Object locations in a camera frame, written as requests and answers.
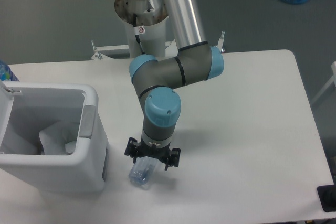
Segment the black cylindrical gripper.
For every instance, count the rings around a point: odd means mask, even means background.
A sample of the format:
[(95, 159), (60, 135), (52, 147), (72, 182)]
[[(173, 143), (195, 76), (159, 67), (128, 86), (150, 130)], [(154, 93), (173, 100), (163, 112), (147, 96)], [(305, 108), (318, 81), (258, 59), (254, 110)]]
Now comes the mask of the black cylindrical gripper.
[(165, 164), (164, 170), (167, 171), (169, 167), (179, 167), (181, 149), (173, 148), (170, 150), (170, 144), (163, 148), (158, 148), (156, 145), (149, 146), (144, 140), (141, 140), (139, 145), (139, 142), (136, 139), (130, 137), (124, 155), (132, 158), (133, 163), (136, 163), (137, 158), (146, 156), (155, 158)]

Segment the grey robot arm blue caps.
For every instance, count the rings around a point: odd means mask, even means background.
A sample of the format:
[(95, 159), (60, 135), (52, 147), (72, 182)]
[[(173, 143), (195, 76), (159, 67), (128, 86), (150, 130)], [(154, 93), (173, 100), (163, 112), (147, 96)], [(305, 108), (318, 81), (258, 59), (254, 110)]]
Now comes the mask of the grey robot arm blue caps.
[[(208, 44), (196, 0), (115, 0), (114, 7), (132, 29), (129, 73), (144, 116), (141, 139), (130, 138), (125, 154), (132, 159), (148, 156), (166, 167), (177, 167), (181, 151), (170, 148), (181, 113), (176, 89), (221, 75), (221, 47)], [(166, 18), (172, 22), (177, 55), (158, 60), (153, 47), (164, 53), (165, 42), (157, 35), (147, 40), (145, 35)]]

